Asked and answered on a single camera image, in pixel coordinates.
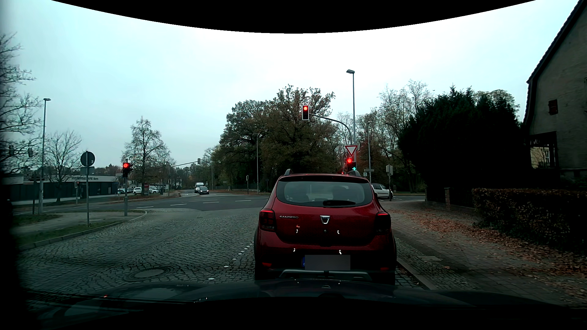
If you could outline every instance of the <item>roof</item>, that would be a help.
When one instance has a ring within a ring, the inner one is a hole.
[[[530,78],[528,78],[528,81],[526,81],[528,83],[528,99],[526,100],[526,114],[524,114],[524,126],[526,127],[526,129],[529,129],[529,121],[532,118],[534,118],[536,81],[538,80],[538,77],[540,77],[540,74],[542,73],[542,71],[544,71],[546,65],[548,64],[548,62],[550,62],[558,48],[564,42],[566,36],[569,34],[573,26],[575,26],[575,23],[579,19],[579,16],[585,10],[586,5],[586,0],[579,0],[579,2],[577,2],[575,7],[573,8],[573,11],[566,19],[565,23],[562,25],[561,30],[558,32],[558,34],[546,50],[546,53],[544,53],[544,56],[542,56],[542,58],[538,62],[538,65],[530,75]]]

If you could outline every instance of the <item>street sign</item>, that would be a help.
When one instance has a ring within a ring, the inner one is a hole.
[[[353,156],[355,150],[357,150],[357,146],[345,146],[345,149],[349,152],[349,155]]]
[[[86,174],[92,176],[92,175],[94,175],[95,170],[96,170],[96,168],[93,167],[93,166],[92,167],[80,167],[79,168],[79,172],[83,176],[86,175]]]
[[[82,165],[84,166],[92,166],[94,165],[94,161],[96,161],[96,156],[94,156],[93,153],[86,151],[82,154],[82,156],[79,159],[82,162]]]

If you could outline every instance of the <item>parked car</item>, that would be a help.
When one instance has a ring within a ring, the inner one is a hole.
[[[389,194],[391,194],[393,198],[393,191],[386,188],[384,185],[380,183],[372,183],[371,186],[373,187],[373,191],[377,194],[377,198],[389,198]]]

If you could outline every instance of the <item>brick sidewalk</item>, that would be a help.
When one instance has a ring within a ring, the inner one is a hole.
[[[381,205],[392,215],[398,257],[438,289],[480,289],[552,304],[587,305],[587,268],[568,275],[552,272],[557,259],[568,254],[516,239],[495,239],[495,231],[473,227],[475,217],[433,210],[423,201]],[[585,258],[578,263],[587,267]]]

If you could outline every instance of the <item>red car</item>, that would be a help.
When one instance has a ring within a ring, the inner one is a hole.
[[[287,170],[259,213],[254,243],[256,280],[276,278],[283,270],[338,270],[395,283],[391,216],[358,171]]]

